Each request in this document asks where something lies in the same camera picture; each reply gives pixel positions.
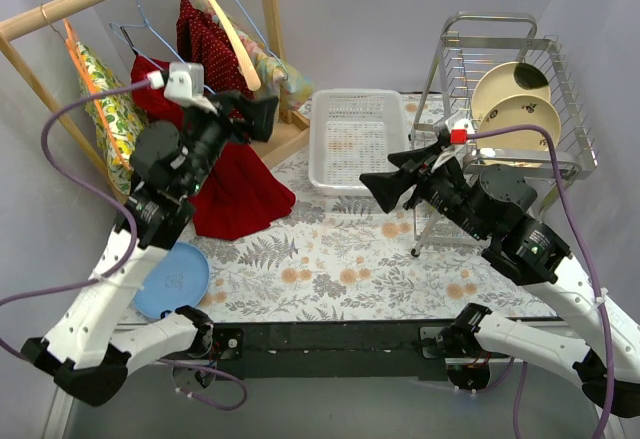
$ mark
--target dish rack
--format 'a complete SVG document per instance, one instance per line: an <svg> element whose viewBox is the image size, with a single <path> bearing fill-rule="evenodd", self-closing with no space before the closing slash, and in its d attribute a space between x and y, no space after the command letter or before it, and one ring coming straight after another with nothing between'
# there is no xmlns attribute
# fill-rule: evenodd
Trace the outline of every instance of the dish rack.
<svg viewBox="0 0 640 439"><path fill-rule="evenodd" d="M452 26L460 21L528 23L531 27L525 37L462 36L458 32L451 31ZM536 38L537 31L537 22L529 14L459 12L449 17L442 28L440 40L429 69L429 76L418 104L410 135L411 148L424 147L433 142L433 133L439 126L439 123L420 122L422 109L427 101L436 72L439 73L442 89L444 118L456 111L463 111L477 130L480 121L473 118L471 96L480 79L497 65L505 62L524 61L541 70L551 87L550 102L558 111L562 123L562 133L556 149L564 187L568 188L576 180L588 177L597 166L598 154L594 147L594 139L590 136L590 128L586 122L586 115L579 101L579 95L571 82L571 73L565 57L561 54L562 46L558 42L557 36ZM475 144L468 144L461 156L465 174L476 175L480 173L484 167L487 167L484 164L485 159L524 163L516 167L526 178L549 181L551 186L549 192L540 202L538 210L535 211L537 216L542 219L558 199L558 190L553 180L548 152L514 149L494 149L493 151L495 155L489 156L480 152ZM540 164L540 166L528 167L527 164ZM439 218L437 213L430 214L427 226L419 235L417 213L414 210L414 234L418 243L411 251L413 255L417 256L422 246L428 242L473 243L477 245L468 236L432 237L433 226Z"/></svg>

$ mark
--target red cloth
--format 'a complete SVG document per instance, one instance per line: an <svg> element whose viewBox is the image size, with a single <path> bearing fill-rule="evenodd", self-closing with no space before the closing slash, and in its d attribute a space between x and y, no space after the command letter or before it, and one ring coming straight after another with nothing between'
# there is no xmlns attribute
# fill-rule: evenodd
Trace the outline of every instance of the red cloth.
<svg viewBox="0 0 640 439"><path fill-rule="evenodd" d="M226 43L223 40L226 34L219 38L214 30L220 28L204 13L197 13L200 11L193 9L188 0L182 0L177 24L180 55L187 61L205 65L205 83L214 91L237 89L253 98L239 73L228 39ZM154 61L162 67L169 66ZM152 63L138 56L131 81L141 80L155 70ZM149 113L151 121L162 119L182 128L182 109L165 99L162 90L145 88L132 96ZM237 111L233 114L242 117ZM296 196L273 177L250 146L229 143L200 193L190 200L197 208L193 223L198 235L235 240L266 229L271 221L289 215Z"/></svg>

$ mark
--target floral tablecloth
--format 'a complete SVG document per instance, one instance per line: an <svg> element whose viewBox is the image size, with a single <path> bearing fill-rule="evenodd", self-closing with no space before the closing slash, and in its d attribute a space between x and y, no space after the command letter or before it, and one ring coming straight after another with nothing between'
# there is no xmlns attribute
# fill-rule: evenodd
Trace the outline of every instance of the floral tablecloth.
<svg viewBox="0 0 640 439"><path fill-rule="evenodd" d="M405 95L409 128L419 95ZM310 105L302 112L308 114ZM423 121L442 116L438 97ZM548 317L553 311L495 272L469 246L430 246L419 258L410 212L386 215L373 199L318 194L307 177L304 148L272 172L297 196L293 213L269 229L226 242L195 235L181 240L209 260L209 291L199 307L216 322L453 318L468 302L511 317ZM426 218L419 220L424 225ZM443 220L440 236L460 235ZM123 323L146 320L133 307Z"/></svg>

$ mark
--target white plastic basket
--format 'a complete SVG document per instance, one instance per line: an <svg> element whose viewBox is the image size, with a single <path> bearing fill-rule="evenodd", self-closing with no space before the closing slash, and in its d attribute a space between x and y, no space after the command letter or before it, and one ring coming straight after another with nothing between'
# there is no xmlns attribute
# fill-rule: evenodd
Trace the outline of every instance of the white plastic basket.
<svg viewBox="0 0 640 439"><path fill-rule="evenodd" d="M327 195L366 196L363 172L388 172L409 149L402 97L378 89L329 89L311 101L309 180Z"/></svg>

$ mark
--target white wall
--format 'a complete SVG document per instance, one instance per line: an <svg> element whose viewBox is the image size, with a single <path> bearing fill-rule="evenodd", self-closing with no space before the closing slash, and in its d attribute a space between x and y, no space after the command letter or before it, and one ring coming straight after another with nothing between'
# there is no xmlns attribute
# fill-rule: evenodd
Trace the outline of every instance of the white wall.
<svg viewBox="0 0 640 439"><path fill-rule="evenodd" d="M640 151L635 129L640 0L551 0L542 29L557 33L592 119L599 168L570 191L578 224L611 296L640 321ZM554 206L554 222L566 221ZM640 437L640 420L624 422Z"/></svg>
<svg viewBox="0 0 640 439"><path fill-rule="evenodd" d="M260 0L241 0L263 25ZM231 0L219 0L239 18ZM280 0L287 57L319 88L382 87L421 90L445 19L461 10L530 12L539 17L548 0ZM176 0L142 0L151 23L175 40ZM139 22L133 0L96 6L100 18ZM170 58L149 33L137 35L145 51ZM118 45L125 63L126 45Z"/></svg>
<svg viewBox="0 0 640 439"><path fill-rule="evenodd" d="M1 0L4 19L49 0ZM80 38L119 74L125 73L95 12L72 17ZM64 45L50 29L14 42L56 98L79 95L77 76ZM8 61L0 56L0 296L86 279L104 248L112 211L58 175L40 151L40 129L49 111ZM76 122L91 130L83 112ZM54 155L78 175L102 180L60 126L51 139ZM0 310L0 335L20 348L41 336L70 304L73 294L7 305ZM0 436L40 437L53 392L51 378L0 350Z"/></svg>

